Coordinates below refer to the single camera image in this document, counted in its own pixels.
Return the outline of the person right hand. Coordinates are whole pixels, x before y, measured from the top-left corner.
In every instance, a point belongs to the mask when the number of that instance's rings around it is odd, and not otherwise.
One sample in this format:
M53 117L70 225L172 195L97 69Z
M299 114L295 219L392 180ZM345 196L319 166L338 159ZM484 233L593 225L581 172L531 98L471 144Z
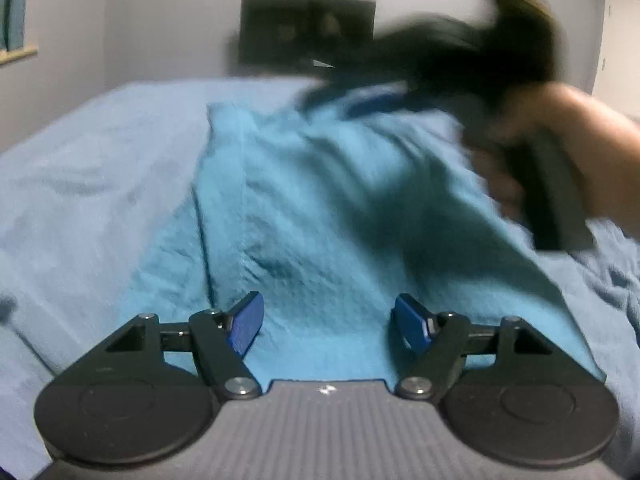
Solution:
M472 168L486 182L500 214L523 220L524 191L508 173L501 150L543 132L554 137L578 174L587 217L610 220L638 240L639 125L560 82L514 90L480 140L469 133L463 136Z

